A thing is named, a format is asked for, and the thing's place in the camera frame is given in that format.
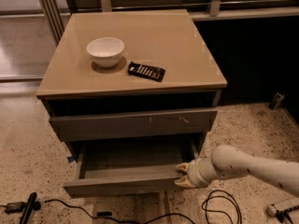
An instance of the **cabinet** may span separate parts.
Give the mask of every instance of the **cabinet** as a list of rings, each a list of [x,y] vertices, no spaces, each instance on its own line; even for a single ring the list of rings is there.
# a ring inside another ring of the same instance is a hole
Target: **cabinet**
[[[178,189],[175,166],[198,156],[226,86],[196,31],[184,10],[72,16],[37,91],[78,164],[70,196]],[[109,70],[85,50],[103,36],[126,46]],[[163,82],[129,76],[130,61],[164,68]]]

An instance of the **white bowl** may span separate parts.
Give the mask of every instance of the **white bowl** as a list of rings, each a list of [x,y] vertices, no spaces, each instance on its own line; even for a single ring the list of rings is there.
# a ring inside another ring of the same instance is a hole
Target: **white bowl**
[[[114,67],[121,59],[124,44],[114,37],[103,37],[87,46],[91,59],[104,68]]]

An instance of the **electrical cable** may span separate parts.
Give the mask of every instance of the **electrical cable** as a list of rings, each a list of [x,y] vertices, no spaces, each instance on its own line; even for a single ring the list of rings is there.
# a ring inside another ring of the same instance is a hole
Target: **electrical cable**
[[[223,192],[225,193],[226,195],[228,195],[230,198],[226,197],[226,196],[214,196],[212,197],[213,193],[215,192]],[[216,198],[223,198],[223,199],[226,199],[227,201],[229,201],[234,207],[235,207],[235,211],[237,213],[237,224],[242,224],[242,214],[241,214],[241,211],[240,211],[240,208],[235,200],[235,198],[228,192],[224,191],[224,190],[219,190],[219,189],[216,189],[216,190],[213,190],[212,192],[210,192],[210,194],[208,195],[207,199],[204,200],[204,202],[202,203],[202,209],[205,211],[205,215],[206,215],[206,223],[209,224],[209,220],[208,220],[208,216],[207,216],[207,213],[208,212],[214,212],[214,213],[222,213],[224,215],[226,215],[232,224],[234,224],[234,222],[232,221],[231,217],[224,211],[221,211],[221,210],[211,210],[211,209],[207,209],[207,205],[208,205],[208,202],[212,199],[216,199]]]
[[[290,215],[289,215],[288,212],[284,211],[284,212],[283,212],[283,216],[284,216],[285,218],[287,218],[287,219],[290,221],[291,224],[293,224],[292,219],[291,219],[291,217],[290,217]]]
[[[83,212],[85,212],[86,215],[88,215],[90,218],[92,219],[109,219],[109,220],[113,220],[117,223],[131,223],[131,224],[141,224],[137,221],[133,221],[133,220],[117,220],[116,218],[113,218],[113,217],[93,217],[92,215],[90,215],[83,207],[80,207],[80,206],[75,206],[75,205],[70,205],[70,204],[67,204],[65,203],[64,201],[60,200],[60,199],[49,199],[49,200],[46,200],[45,203],[50,203],[50,202],[59,202],[59,203],[62,203],[63,205],[69,207],[69,208],[76,208],[76,209],[80,209],[82,210]],[[163,217],[169,217],[169,216],[180,216],[180,217],[184,217],[186,219],[188,219],[192,224],[195,224],[195,222],[193,222],[190,218],[182,215],[181,213],[170,213],[170,214],[165,214],[163,216],[160,216],[160,217],[156,217],[155,219],[152,219],[152,220],[149,220],[143,224],[149,224],[153,221],[156,221],[158,219],[161,219]]]

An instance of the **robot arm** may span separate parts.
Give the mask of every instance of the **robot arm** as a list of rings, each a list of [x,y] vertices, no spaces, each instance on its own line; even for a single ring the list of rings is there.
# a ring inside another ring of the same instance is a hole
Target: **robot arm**
[[[210,157],[178,165],[177,171],[185,174],[175,181],[183,188],[203,188],[213,180],[252,175],[299,197],[299,163],[253,157],[226,145],[216,147]]]

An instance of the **beige countertop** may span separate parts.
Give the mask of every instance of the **beige countertop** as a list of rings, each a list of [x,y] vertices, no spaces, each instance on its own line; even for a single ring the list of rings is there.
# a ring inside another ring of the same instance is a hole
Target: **beige countertop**
[[[117,37],[125,49],[112,69],[97,68],[87,45]],[[129,76],[130,61],[166,70],[163,82]],[[73,14],[37,97],[222,89],[226,80],[185,10]]]

